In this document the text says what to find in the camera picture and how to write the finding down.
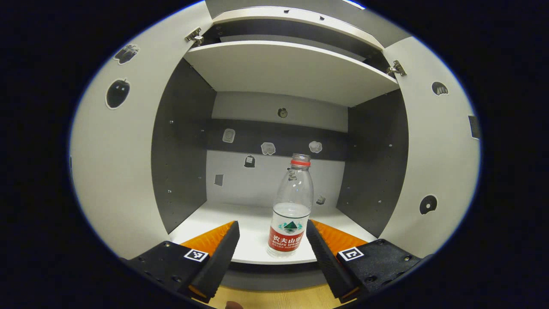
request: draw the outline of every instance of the plastic water bottle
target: plastic water bottle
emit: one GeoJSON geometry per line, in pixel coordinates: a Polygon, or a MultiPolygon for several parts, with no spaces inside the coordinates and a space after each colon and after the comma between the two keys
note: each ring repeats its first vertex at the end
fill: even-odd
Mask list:
{"type": "Polygon", "coordinates": [[[267,246],[271,256],[294,254],[305,235],[313,203],[310,159],[306,154],[294,153],[290,168],[278,187],[267,246]]]}

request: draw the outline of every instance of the red label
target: red label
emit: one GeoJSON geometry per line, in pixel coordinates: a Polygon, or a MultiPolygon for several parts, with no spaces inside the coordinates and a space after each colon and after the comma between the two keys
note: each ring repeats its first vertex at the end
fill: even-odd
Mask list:
{"type": "Polygon", "coordinates": [[[298,248],[303,232],[296,235],[283,235],[271,227],[269,246],[277,251],[293,251],[298,248]]]}

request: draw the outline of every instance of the cabinet door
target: cabinet door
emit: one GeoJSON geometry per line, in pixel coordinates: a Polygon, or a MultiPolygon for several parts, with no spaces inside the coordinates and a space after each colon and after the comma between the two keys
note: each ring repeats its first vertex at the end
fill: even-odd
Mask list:
{"type": "Polygon", "coordinates": [[[472,135],[474,112],[467,94],[429,48],[409,37],[383,53],[407,73],[395,75],[406,106],[409,146],[402,191],[380,237],[424,257],[444,244],[467,213],[477,186],[480,141],[472,135]]]}

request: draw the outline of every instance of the upper shelf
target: upper shelf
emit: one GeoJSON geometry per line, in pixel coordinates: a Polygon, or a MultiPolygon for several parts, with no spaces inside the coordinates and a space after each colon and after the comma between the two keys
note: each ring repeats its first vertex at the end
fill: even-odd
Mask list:
{"type": "MultiPolygon", "coordinates": [[[[315,262],[315,253],[306,233],[304,233],[304,239],[299,248],[292,256],[275,258],[267,253],[271,217],[272,208],[270,207],[231,205],[206,201],[170,233],[170,239],[172,242],[180,244],[220,225],[237,220],[240,239],[234,249],[233,262],[266,265],[315,262]]],[[[318,207],[315,205],[310,218],[368,242],[377,240],[375,236],[335,207],[318,207]]]]}
{"type": "Polygon", "coordinates": [[[216,91],[266,92],[353,107],[399,88],[369,65],[325,49],[236,41],[190,49],[194,69],[216,91]]]}
{"type": "Polygon", "coordinates": [[[244,19],[279,19],[320,26],[356,38],[378,50],[383,46],[371,34],[342,20],[309,10],[286,7],[253,7],[223,12],[213,19],[214,25],[244,19]]]}

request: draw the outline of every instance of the bottle label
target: bottle label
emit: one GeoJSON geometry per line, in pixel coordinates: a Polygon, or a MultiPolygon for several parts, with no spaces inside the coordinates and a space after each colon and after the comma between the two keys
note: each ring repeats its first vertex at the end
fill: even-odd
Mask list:
{"type": "Polygon", "coordinates": [[[298,248],[307,227],[309,216],[288,218],[273,211],[268,244],[277,251],[293,251],[298,248]]]}

